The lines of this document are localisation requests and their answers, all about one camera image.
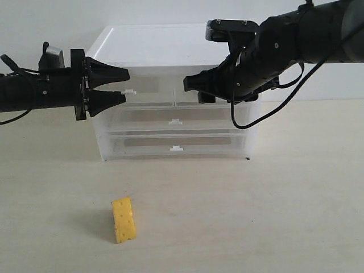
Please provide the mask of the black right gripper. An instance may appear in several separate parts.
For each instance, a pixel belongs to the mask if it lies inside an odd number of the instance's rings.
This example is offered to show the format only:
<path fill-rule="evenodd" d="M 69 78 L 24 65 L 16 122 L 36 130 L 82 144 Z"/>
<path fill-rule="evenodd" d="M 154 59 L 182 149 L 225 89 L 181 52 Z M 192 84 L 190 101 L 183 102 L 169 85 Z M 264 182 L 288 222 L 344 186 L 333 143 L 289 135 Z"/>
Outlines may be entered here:
<path fill-rule="evenodd" d="M 184 91 L 197 91 L 200 104 L 215 104 L 216 98 L 245 101 L 287 69 L 285 53 L 284 47 L 276 43 L 260 46 L 251 42 L 231 54 L 231 64 L 186 76 Z"/>

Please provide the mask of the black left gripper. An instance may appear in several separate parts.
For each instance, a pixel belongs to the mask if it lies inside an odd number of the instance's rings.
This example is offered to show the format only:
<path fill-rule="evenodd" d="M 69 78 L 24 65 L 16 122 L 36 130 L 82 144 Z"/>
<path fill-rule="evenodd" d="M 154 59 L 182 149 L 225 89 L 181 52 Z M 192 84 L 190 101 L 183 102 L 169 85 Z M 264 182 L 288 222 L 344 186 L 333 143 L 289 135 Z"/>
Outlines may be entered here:
<path fill-rule="evenodd" d="M 119 91 L 93 90 L 96 87 L 130 79 L 127 69 L 85 58 L 83 49 L 71 49 L 71 64 L 59 69 L 40 71 L 39 107 L 49 109 L 72 106 L 78 121 L 86 119 L 85 61 L 88 86 L 86 105 L 91 117 L 111 107 L 124 104 L 126 96 Z"/>

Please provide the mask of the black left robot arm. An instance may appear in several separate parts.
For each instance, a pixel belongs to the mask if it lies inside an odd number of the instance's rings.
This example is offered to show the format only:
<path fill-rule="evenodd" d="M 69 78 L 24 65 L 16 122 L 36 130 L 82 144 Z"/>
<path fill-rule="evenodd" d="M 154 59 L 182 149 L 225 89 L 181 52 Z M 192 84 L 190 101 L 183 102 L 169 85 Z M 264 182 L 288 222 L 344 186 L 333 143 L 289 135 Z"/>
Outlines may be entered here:
<path fill-rule="evenodd" d="M 73 107 L 78 121 L 126 102 L 120 91 L 104 92 L 98 87 L 130 79 L 127 69 L 87 57 L 83 49 L 71 50 L 71 64 L 65 68 L 41 69 L 32 74 L 7 55 L 1 60 L 12 73 L 1 76 L 1 112 Z"/>

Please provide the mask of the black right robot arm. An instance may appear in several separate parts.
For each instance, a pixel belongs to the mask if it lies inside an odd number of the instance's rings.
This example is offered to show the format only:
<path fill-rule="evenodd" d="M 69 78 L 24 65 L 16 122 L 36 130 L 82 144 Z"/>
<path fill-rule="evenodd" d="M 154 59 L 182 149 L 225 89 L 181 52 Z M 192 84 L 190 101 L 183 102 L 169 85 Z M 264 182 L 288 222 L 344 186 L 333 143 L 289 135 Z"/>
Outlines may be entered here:
<path fill-rule="evenodd" d="M 306 3 L 262 23 L 210 20 L 206 39 L 227 43 L 229 54 L 217 67 L 185 77 L 184 90 L 195 90 L 200 103 L 240 103 L 283 88 L 279 76 L 295 64 L 362 63 L 363 32 L 349 36 L 362 23 L 362 1 Z"/>

